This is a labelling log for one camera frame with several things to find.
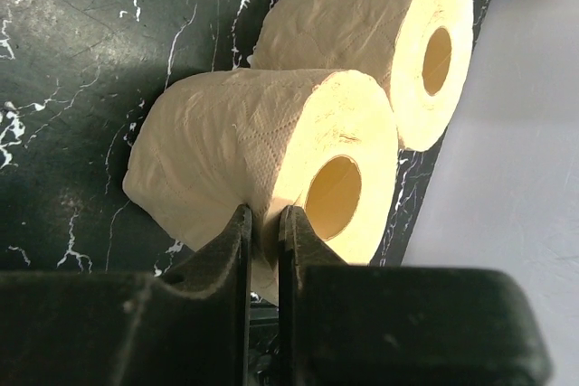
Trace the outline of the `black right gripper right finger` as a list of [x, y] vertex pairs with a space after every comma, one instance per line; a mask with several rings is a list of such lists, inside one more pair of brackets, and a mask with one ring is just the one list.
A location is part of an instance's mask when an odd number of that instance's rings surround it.
[[297, 206], [280, 217], [283, 385], [545, 385], [521, 286], [495, 269], [345, 263]]

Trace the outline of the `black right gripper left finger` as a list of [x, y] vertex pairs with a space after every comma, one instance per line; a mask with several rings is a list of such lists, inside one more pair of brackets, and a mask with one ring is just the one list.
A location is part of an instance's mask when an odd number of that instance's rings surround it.
[[252, 213], [161, 277], [5, 272], [4, 385], [243, 385]]

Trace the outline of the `brown paper roll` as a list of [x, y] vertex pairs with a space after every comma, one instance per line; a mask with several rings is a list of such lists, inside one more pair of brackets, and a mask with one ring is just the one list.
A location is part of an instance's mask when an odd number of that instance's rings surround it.
[[239, 205], [249, 206], [251, 288], [276, 302], [282, 210], [303, 208], [341, 259], [366, 265], [384, 233], [397, 153], [388, 98], [360, 71], [209, 72], [156, 100], [123, 189], [192, 250], [215, 238]]
[[460, 100], [473, 9], [473, 0], [279, 0], [263, 21], [252, 67], [370, 75], [390, 100], [400, 146], [423, 152]]

